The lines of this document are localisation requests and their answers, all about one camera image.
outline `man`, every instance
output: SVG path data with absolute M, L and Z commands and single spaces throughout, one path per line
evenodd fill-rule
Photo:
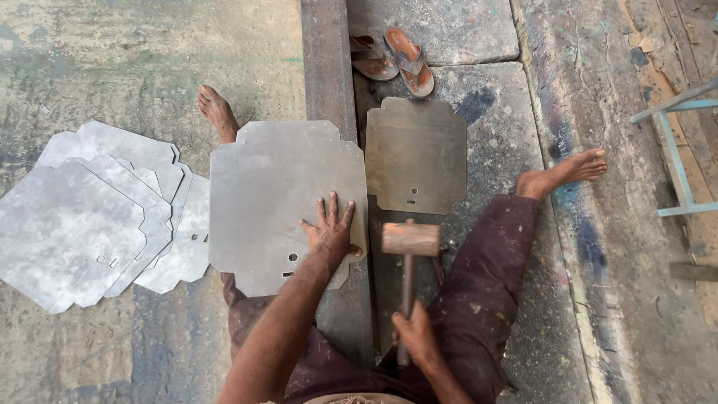
M 200 92 L 200 113 L 222 142 L 234 142 L 239 125 L 227 101 L 209 86 L 200 86 Z M 316 224 L 300 221 L 309 234 L 307 258 L 273 300 L 259 303 L 268 306 L 251 332 L 254 312 L 248 308 L 257 300 L 244 300 L 233 275 L 223 274 L 233 364 L 219 402 L 494 403 L 506 384 L 499 362 L 516 319 L 539 204 L 563 184 L 598 179 L 606 172 L 605 155 L 592 149 L 550 170 L 522 173 L 515 196 L 493 198 L 434 302 L 424 309 L 417 300 L 411 318 L 394 313 L 392 322 L 414 363 L 407 368 L 397 366 L 394 348 L 377 367 L 361 369 L 312 325 L 334 271 L 345 255 L 357 252 L 349 244 L 354 203 L 340 215 L 332 192 L 327 215 L 319 199 Z

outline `man's right hand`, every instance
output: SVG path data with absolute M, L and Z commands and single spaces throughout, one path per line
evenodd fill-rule
M 406 318 L 404 314 L 397 312 L 392 315 L 391 322 L 398 334 L 393 335 L 394 343 L 398 343 L 398 339 L 401 339 L 416 366 L 430 366 L 441 359 L 431 319 L 419 299 L 414 301 L 411 318 Z

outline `bare foot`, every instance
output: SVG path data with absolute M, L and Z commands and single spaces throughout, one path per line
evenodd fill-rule
M 214 88 L 206 84 L 200 86 L 200 92 L 197 93 L 195 101 L 197 108 L 200 109 L 200 114 L 217 129 L 220 142 L 234 143 L 237 140 L 239 124 L 234 119 L 229 103 L 217 94 Z
M 521 173 L 516 181 L 516 195 L 541 202 L 563 184 L 597 180 L 608 168 L 606 160 L 597 160 L 605 155 L 603 149 L 591 149 L 568 157 L 548 170 Z

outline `paint-stained pants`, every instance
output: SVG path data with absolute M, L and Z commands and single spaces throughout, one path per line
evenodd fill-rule
M 427 308 L 449 368 L 476 403 L 494 403 L 506 384 L 500 360 L 516 320 L 538 212 L 535 199 L 495 196 Z M 222 277 L 234 358 L 271 297 L 246 299 L 235 288 L 233 274 Z M 384 392 L 416 404 L 438 403 L 419 368 L 397 366 L 395 349 L 377 367 L 361 369 L 312 327 L 286 387 L 286 401 L 300 404 L 341 392 Z

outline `flip-flop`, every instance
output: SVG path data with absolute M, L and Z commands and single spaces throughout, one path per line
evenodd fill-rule
M 390 28 L 384 42 L 396 59 L 406 87 L 417 97 L 428 96 L 434 90 L 434 75 L 424 62 L 424 51 L 412 43 L 401 28 Z
M 369 35 L 349 35 L 349 51 L 352 65 L 370 80 L 389 81 L 399 74 L 396 65 L 384 57 L 384 52 L 376 47 L 374 38 Z

